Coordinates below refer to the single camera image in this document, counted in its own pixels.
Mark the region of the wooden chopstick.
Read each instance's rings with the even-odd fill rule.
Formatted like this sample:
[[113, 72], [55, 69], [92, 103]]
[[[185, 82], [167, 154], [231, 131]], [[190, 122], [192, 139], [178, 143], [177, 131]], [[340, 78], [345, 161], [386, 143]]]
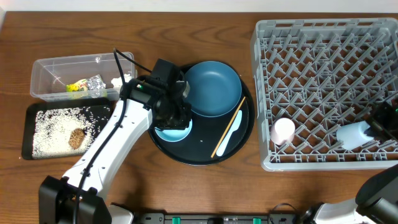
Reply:
[[214, 151], [212, 152], [211, 158], [213, 158], [213, 157], [215, 156], [215, 154], [216, 154], [216, 152], [217, 152], [219, 146], [221, 145], [221, 143], [222, 143], [224, 137], [226, 136], [228, 130], [230, 129], [230, 127], [231, 127], [231, 125], [232, 125], [232, 123], [233, 123], [235, 117], [237, 116], [238, 111], [239, 111], [240, 108], [242, 107], [242, 104], [244, 103], [245, 99], [246, 99], [246, 96], [243, 97], [243, 99], [242, 99], [241, 102], [239, 103], [238, 107], [236, 108], [236, 110], [235, 110], [235, 112], [234, 112], [234, 114], [233, 114], [231, 120], [229, 121], [229, 123], [228, 123], [228, 125], [227, 125], [227, 127], [226, 127], [226, 129], [225, 129], [225, 131], [224, 131], [224, 133], [222, 134], [222, 136], [221, 136], [220, 140], [218, 141], [218, 143], [217, 143], [217, 145], [216, 145]]

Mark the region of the light blue bowl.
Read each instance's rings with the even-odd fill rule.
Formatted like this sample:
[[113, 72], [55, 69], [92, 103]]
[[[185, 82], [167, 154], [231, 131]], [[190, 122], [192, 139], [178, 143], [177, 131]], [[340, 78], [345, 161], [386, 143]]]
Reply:
[[190, 131], [192, 130], [192, 123], [192, 120], [190, 120], [188, 127], [185, 129], [165, 129], [161, 131], [159, 128], [155, 128], [155, 133], [164, 141], [178, 142], [190, 134]]

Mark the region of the brown walnut cookie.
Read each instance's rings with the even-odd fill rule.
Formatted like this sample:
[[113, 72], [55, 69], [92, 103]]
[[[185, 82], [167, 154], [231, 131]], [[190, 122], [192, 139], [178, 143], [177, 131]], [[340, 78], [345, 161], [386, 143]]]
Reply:
[[78, 128], [71, 132], [68, 143], [73, 149], [78, 149], [81, 146], [84, 138], [85, 138], [84, 130]]

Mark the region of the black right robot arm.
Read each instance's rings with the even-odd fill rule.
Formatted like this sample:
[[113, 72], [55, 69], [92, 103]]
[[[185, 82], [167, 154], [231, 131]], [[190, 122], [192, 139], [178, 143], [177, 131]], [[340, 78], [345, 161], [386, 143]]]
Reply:
[[[365, 121], [336, 132], [343, 149], [354, 149], [378, 139], [397, 140], [397, 99], [376, 107]], [[297, 223], [397, 223], [397, 165], [367, 180], [355, 198], [340, 203], [320, 203], [309, 208]]]

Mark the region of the white napkin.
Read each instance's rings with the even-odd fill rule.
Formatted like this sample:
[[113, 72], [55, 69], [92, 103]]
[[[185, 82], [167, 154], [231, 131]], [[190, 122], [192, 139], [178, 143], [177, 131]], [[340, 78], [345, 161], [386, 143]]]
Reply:
[[[128, 83], [132, 79], [132, 76], [130, 74], [124, 74], [124, 81]], [[121, 88], [123, 86], [123, 81], [122, 78], [113, 78], [111, 80], [111, 84], [113, 85], [113, 88]]]

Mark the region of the yellow foil snack wrapper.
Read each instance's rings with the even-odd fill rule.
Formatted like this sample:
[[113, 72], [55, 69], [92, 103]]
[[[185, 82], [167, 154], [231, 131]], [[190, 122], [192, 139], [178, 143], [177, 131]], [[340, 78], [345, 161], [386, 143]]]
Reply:
[[106, 84], [100, 75], [95, 75], [91, 78], [81, 79], [75, 83], [66, 86], [67, 92], [76, 91], [91, 91], [105, 89]]

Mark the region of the light blue cup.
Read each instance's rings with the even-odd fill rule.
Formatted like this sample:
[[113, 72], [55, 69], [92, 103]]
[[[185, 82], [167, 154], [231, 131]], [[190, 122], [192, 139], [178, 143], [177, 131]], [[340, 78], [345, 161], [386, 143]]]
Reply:
[[365, 121], [344, 125], [336, 131], [337, 141], [342, 142], [343, 149], [355, 149], [374, 139], [365, 133], [369, 128], [370, 125]]

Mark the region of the white rice pile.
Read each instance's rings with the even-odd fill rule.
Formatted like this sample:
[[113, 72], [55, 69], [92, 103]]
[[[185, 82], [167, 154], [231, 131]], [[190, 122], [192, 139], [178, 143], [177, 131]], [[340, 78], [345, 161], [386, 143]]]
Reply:
[[[99, 119], [86, 119], [80, 112], [82, 109], [57, 109], [38, 113], [33, 142], [36, 159], [77, 156], [88, 150], [101, 132], [94, 129], [94, 123]], [[84, 130], [85, 138], [78, 149], [73, 149], [68, 141], [71, 132], [78, 128]]]

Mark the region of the pink cup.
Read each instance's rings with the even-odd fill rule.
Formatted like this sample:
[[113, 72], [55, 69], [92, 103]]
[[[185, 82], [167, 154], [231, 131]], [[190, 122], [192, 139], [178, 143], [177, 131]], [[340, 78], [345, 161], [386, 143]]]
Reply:
[[295, 134], [295, 124], [291, 119], [278, 119], [270, 130], [271, 140], [278, 146], [293, 141]]

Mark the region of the dark blue plate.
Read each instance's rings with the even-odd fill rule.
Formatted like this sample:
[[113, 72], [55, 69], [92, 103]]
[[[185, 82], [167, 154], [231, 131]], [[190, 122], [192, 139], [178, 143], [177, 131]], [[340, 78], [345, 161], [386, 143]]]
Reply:
[[242, 84], [229, 65], [217, 61], [200, 62], [185, 73], [190, 91], [185, 101], [192, 111], [205, 117], [229, 113], [240, 101]]

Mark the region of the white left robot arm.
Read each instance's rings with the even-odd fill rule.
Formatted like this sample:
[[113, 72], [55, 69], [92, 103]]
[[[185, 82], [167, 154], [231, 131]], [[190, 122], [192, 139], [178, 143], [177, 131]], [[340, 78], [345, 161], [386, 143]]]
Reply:
[[134, 215], [105, 199], [133, 145], [151, 127], [185, 129], [189, 84], [143, 76], [121, 87], [112, 117], [81, 159], [61, 179], [46, 177], [39, 188], [40, 223], [132, 223]]

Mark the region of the light blue plastic knife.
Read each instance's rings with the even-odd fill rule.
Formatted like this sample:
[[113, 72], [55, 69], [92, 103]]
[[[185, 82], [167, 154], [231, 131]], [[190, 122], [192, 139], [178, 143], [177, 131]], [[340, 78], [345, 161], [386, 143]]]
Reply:
[[238, 130], [241, 120], [242, 120], [243, 112], [241, 110], [238, 111], [229, 131], [227, 132], [226, 136], [224, 137], [223, 141], [221, 142], [219, 148], [217, 149], [216, 155], [221, 157], [228, 145], [229, 140], [231, 139], [232, 134]]

